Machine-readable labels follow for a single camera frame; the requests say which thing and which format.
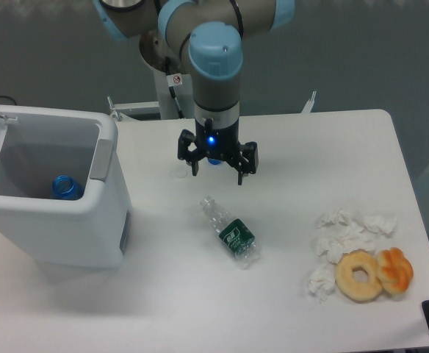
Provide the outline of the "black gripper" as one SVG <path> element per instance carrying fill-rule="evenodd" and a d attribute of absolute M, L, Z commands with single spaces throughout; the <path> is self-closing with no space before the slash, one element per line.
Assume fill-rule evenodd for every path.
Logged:
<path fill-rule="evenodd" d="M 205 126 L 195 122 L 194 135 L 183 129 L 178 139 L 177 158 L 191 167 L 192 175 L 199 171 L 199 161 L 203 158 L 227 162 L 238 173 L 237 184 L 242 185 L 244 177 L 255 174 L 259 165 L 258 144 L 239 143 L 239 121 L 223 129 L 212 128 L 206 132 Z"/>

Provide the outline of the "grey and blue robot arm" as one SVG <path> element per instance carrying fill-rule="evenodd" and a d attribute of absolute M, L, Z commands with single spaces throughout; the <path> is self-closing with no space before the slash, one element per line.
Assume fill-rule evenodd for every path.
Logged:
<path fill-rule="evenodd" d="M 294 1 L 96 1 L 107 30 L 132 38 L 151 30 L 192 80 L 195 131 L 179 136 L 179 160 L 197 174 L 204 158 L 227 163 L 241 182 L 259 164 L 255 142 L 239 141 L 242 40 L 288 24 Z"/>

